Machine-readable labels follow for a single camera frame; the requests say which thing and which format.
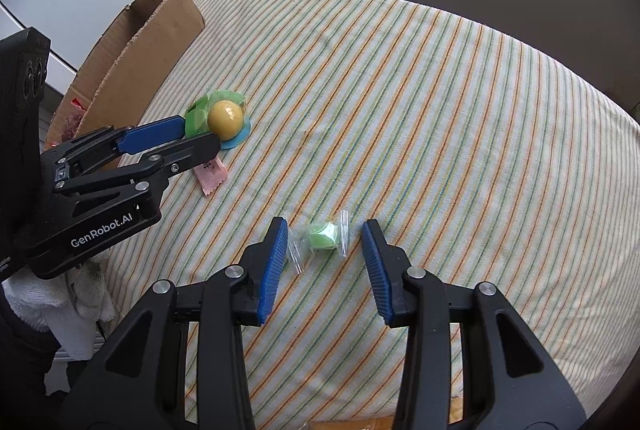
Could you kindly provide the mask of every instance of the white glove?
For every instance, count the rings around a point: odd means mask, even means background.
[[[94,355],[95,322],[115,316],[100,261],[107,253],[51,280],[21,269],[2,282],[14,313],[37,331],[51,330],[74,360]]]

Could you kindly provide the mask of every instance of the yellow round candy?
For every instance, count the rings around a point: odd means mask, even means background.
[[[209,130],[217,134],[221,141],[227,141],[242,130],[244,118],[242,110],[234,102],[221,100],[209,109],[207,124]]]

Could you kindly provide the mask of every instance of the striped fabric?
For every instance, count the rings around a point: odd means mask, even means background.
[[[348,258],[286,267],[243,332],[255,420],[393,413],[405,332],[376,315],[360,226],[444,282],[498,285],[591,413],[640,344],[640,127],[567,68],[447,12],[401,0],[194,0],[206,28],[143,123],[213,89],[248,97],[254,129],[205,198],[172,180],[162,221],[113,249],[123,316],[158,278],[205,280],[290,224],[352,217]],[[186,409],[196,417],[197,330]],[[453,393],[462,389],[452,330]]]

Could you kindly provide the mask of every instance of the silver screw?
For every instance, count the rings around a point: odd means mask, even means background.
[[[408,267],[406,273],[411,278],[424,278],[427,275],[427,272],[418,266]]]
[[[491,282],[481,282],[478,289],[483,295],[493,296],[498,291]]]
[[[225,269],[225,275],[229,278],[240,278],[244,273],[244,267],[242,266],[229,266]]]
[[[171,289],[171,282],[168,280],[158,280],[153,287],[154,293],[158,293],[159,295],[166,293]]]

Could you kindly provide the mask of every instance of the cardboard box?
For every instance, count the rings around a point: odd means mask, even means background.
[[[193,0],[135,0],[91,50],[56,111],[46,148],[60,142],[66,118],[86,109],[77,136],[102,126],[137,125],[176,62],[204,29]]]

